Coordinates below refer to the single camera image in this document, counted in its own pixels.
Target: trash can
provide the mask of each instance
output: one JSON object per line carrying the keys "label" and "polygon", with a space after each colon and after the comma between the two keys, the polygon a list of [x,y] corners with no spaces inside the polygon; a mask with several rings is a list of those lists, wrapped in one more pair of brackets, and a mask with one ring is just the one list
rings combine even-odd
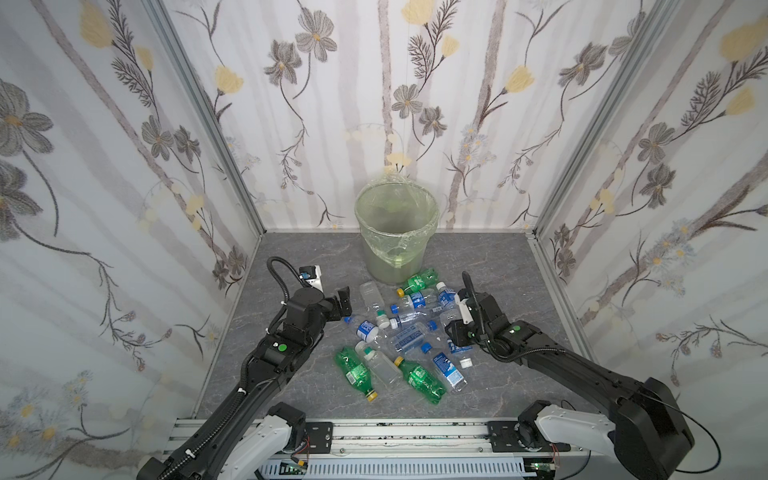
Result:
{"label": "trash can", "polygon": [[360,191],[355,216],[368,271],[379,282],[396,285],[421,269],[440,212],[426,188],[389,173]]}

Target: wall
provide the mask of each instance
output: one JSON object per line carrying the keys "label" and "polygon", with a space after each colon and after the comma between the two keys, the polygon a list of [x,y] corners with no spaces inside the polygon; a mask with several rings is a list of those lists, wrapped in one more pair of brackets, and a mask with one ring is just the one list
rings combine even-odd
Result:
{"label": "wall", "polygon": [[[683,2],[540,236],[598,360],[664,381],[717,437],[704,478],[766,465],[766,14]],[[681,468],[711,466],[692,429]]]}
{"label": "wall", "polygon": [[268,229],[355,228],[385,166],[481,229],[535,224],[652,2],[165,5]]}
{"label": "wall", "polygon": [[3,2],[0,44],[2,476],[135,478],[256,237],[138,2]]}

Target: gray marble surface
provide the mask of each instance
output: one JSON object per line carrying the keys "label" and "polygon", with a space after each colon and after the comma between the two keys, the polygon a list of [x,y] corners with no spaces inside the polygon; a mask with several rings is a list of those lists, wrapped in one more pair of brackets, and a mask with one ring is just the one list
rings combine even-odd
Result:
{"label": "gray marble surface", "polygon": [[[320,265],[323,288],[334,293],[349,285],[353,309],[364,312],[359,285],[370,280],[362,260],[362,237],[357,233],[268,233],[245,283],[233,321],[223,340],[219,358],[200,405],[198,418],[207,418],[237,383],[243,357],[259,342],[280,306],[282,294],[266,271],[267,257],[279,255],[296,268]],[[479,292],[489,292],[510,321],[523,319],[570,346],[536,267],[531,249],[521,233],[437,233],[427,246],[424,266],[438,270],[440,279],[457,291],[467,270]],[[297,283],[283,275],[293,291]],[[395,289],[379,284],[384,300],[397,298]],[[516,416],[536,399],[567,399],[577,409],[594,411],[573,392],[534,370],[502,364],[483,352],[475,366],[463,372],[468,386],[450,392],[434,406],[404,382],[389,390],[379,387],[379,398],[369,403],[353,389],[333,362],[343,346],[354,346],[356,337],[342,323],[328,323],[325,339],[288,386],[268,402],[279,401],[303,410],[308,418],[448,418]]]}

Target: green plastic bottle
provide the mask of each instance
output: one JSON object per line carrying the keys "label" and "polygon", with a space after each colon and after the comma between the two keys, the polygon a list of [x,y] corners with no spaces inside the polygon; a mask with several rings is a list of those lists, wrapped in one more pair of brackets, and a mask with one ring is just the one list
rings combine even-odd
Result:
{"label": "green plastic bottle", "polygon": [[366,394],[366,398],[369,402],[372,402],[378,393],[373,389],[371,385],[371,372],[362,364],[362,360],[357,356],[355,350],[345,346],[334,357],[336,364],[344,372],[346,379],[349,380],[349,384]]}
{"label": "green plastic bottle", "polygon": [[435,269],[428,268],[409,278],[408,281],[402,285],[402,288],[397,289],[397,294],[403,297],[411,293],[416,293],[428,286],[437,285],[437,281],[438,278]]}
{"label": "green plastic bottle", "polygon": [[431,403],[440,403],[440,399],[445,395],[445,387],[427,369],[416,362],[408,362],[401,356],[395,359],[395,365],[410,386],[423,393]]}

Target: cable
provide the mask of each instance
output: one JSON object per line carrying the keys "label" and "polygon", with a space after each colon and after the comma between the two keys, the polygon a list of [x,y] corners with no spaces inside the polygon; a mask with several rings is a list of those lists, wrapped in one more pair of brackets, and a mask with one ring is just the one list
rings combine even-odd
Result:
{"label": "cable", "polygon": [[571,474],[570,474],[569,476],[567,476],[567,477],[563,477],[563,478],[560,478],[560,480],[567,480],[568,478],[573,478],[573,477],[575,477],[576,475],[578,475],[578,474],[582,473],[582,472],[584,471],[584,469],[585,469],[585,468],[587,468],[587,464],[589,463],[589,459],[590,459],[590,458],[592,458],[592,451],[591,451],[591,450],[590,450],[590,451],[589,451],[589,453],[587,454],[587,461],[586,461],[586,462],[584,462],[584,464],[581,466],[581,468],[580,468],[580,469],[578,469],[576,472],[573,472],[573,473],[571,473]]}

